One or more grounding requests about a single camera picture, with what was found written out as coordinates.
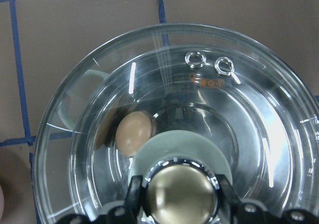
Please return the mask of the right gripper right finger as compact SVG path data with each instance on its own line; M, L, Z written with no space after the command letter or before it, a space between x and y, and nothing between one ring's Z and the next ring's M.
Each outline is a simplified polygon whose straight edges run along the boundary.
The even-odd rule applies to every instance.
M227 177L223 174L216 174L215 176L222 192L223 201L228 204L231 209L237 208L241 201Z

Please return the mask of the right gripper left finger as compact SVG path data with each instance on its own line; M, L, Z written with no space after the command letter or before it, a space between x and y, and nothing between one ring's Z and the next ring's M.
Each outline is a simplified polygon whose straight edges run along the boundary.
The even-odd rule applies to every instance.
M132 176L124 202L124 220L136 221L140 210L149 214L150 210L147 205L146 187L143 186L143 176Z

